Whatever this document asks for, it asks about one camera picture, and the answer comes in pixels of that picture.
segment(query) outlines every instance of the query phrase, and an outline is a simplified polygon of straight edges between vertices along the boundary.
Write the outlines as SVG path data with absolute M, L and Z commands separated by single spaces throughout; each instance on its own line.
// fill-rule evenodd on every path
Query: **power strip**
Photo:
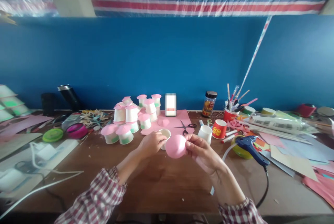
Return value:
M 77 140 L 68 139 L 61 143 L 56 149 L 56 153 L 47 161 L 38 164 L 39 166 L 46 169 L 54 169 L 76 146 L 78 145 Z M 20 161 L 31 161 L 32 154 L 31 149 L 28 148 L 0 163 L 0 171 L 6 171 L 13 169 L 15 164 Z M 46 177 L 50 171 L 44 169 L 36 169 L 34 173 L 41 173 Z M 41 175 L 30 175 L 24 174 L 25 179 L 17 186 L 11 189 L 10 192 L 1 192 L 0 198 L 7 200 L 19 200 L 32 191 L 41 181 Z

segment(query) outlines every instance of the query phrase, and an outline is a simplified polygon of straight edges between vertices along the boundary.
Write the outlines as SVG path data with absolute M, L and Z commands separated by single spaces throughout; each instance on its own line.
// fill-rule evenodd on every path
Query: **blue wall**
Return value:
M 88 108 L 124 96 L 176 93 L 179 109 L 202 109 L 205 91 L 235 86 L 250 18 L 21 18 L 1 24 L 0 83 L 31 108 L 70 84 Z
M 17 18 L 0 24 L 0 83 L 31 108 L 40 94 L 72 85 L 87 108 L 111 109 L 124 96 L 177 93 L 179 109 L 215 109 L 241 84 L 265 18 Z M 334 107 L 334 17 L 276 16 L 243 92 L 252 106 Z

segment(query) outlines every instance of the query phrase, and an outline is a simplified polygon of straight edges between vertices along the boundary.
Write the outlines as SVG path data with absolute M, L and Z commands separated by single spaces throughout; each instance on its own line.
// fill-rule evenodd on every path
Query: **green lid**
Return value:
M 63 137 L 63 130 L 60 128 L 53 128 L 44 133 L 43 141 L 44 142 L 56 142 Z

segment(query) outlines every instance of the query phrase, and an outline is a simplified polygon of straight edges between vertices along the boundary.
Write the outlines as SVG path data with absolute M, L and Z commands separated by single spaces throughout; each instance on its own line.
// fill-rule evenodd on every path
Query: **plaid sleeve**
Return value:
M 249 198 L 246 198 L 243 203 L 236 206 L 229 206 L 225 204 L 225 207 L 222 207 L 221 205 L 219 205 L 219 213 L 223 217 L 223 223 L 266 224 L 266 222 L 262 219 L 261 215 L 256 209 L 254 202 Z
M 106 223 L 114 208 L 122 202 L 126 190 L 126 185 L 120 186 L 118 182 L 116 167 L 109 171 L 103 168 L 89 189 L 79 195 L 55 223 Z

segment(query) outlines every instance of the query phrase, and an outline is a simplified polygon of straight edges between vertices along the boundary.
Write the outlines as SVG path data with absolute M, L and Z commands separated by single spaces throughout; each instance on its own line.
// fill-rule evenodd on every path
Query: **pink tape roll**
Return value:
M 74 125 L 67 128 L 66 132 L 72 139 L 81 139 L 88 134 L 88 130 L 82 123 L 75 123 Z

